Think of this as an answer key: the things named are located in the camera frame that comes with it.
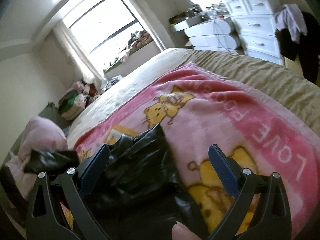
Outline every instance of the window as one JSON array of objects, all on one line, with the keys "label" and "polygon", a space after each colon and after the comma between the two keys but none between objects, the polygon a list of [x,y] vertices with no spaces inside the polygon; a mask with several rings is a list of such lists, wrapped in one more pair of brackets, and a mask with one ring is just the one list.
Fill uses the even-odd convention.
[{"label": "window", "polygon": [[131,33],[143,27],[123,0],[102,0],[84,13],[70,30],[97,68],[107,69],[128,46]]}]

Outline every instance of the hanging clothes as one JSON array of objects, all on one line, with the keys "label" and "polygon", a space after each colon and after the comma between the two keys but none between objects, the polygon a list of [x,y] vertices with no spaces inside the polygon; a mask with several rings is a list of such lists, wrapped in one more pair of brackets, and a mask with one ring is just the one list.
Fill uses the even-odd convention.
[{"label": "hanging clothes", "polygon": [[303,14],[296,4],[283,5],[281,11],[275,13],[274,18],[277,30],[288,29],[293,42],[299,44],[300,35],[308,35]]},{"label": "hanging clothes", "polygon": [[274,15],[276,28],[280,30],[277,33],[280,53],[293,61],[299,55],[304,78],[315,84],[319,70],[320,25],[311,14],[302,12],[307,28],[305,29],[296,8],[294,6],[289,6],[289,8],[290,10],[283,6],[284,11]]}]

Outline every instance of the blue gripper pad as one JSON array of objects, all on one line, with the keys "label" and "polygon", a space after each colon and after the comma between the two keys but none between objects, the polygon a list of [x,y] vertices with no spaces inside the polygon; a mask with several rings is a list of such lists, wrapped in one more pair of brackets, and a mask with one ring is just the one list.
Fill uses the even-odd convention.
[{"label": "blue gripper pad", "polygon": [[88,160],[79,165],[77,171],[79,176],[79,195],[84,198],[92,193],[98,179],[105,170],[110,157],[110,149],[106,144],[102,144],[96,153]]},{"label": "blue gripper pad", "polygon": [[226,157],[216,144],[209,148],[209,160],[228,195],[237,198],[240,194],[240,166],[234,159]]}]

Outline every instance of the pink blanket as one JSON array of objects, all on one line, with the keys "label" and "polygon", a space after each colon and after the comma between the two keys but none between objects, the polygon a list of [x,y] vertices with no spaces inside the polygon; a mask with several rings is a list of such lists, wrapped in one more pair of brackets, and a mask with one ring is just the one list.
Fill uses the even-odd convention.
[{"label": "pink blanket", "polygon": [[[214,143],[256,174],[279,172],[289,198],[293,237],[305,225],[319,199],[319,137],[262,92],[192,63],[149,85],[83,135],[75,149],[83,159],[101,143],[113,144],[123,133],[137,136],[158,123],[210,232],[233,201],[208,161]],[[257,200],[239,233],[246,230]]]}]

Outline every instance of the window frame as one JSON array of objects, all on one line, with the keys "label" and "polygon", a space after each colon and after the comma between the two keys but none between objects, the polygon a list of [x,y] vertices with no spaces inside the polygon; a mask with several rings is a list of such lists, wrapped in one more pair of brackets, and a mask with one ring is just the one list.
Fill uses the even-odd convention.
[{"label": "window frame", "polygon": [[[100,5],[101,3],[103,3],[106,0],[102,0],[100,2],[98,2],[97,4],[95,4],[94,6],[92,6],[89,10],[87,10],[83,15],[81,15],[70,27],[69,30],[71,31],[71,27],[73,25],[75,25],[79,20],[81,20],[82,17],[84,17],[86,14],[88,14],[90,11],[92,11],[94,8],[96,8],[98,5]],[[135,17],[135,15],[132,13],[132,11],[129,9],[129,7],[126,5],[126,3],[121,0],[121,2],[124,4],[124,6],[127,8],[127,10],[131,13],[132,17],[134,18],[134,20],[130,23],[128,23],[126,26],[122,27],[121,29],[119,29],[118,31],[116,31],[115,33],[113,33],[112,35],[110,35],[108,38],[106,38],[103,42],[101,42],[98,46],[96,46],[93,50],[91,50],[89,52],[89,54],[91,54],[92,52],[94,52],[96,49],[98,49],[100,46],[102,46],[104,43],[106,43],[108,40],[114,38],[115,36],[117,36],[118,34],[120,34],[121,32],[125,31],[127,28],[131,27],[132,25],[139,23],[141,25],[141,23],[138,21],[138,19]]]}]

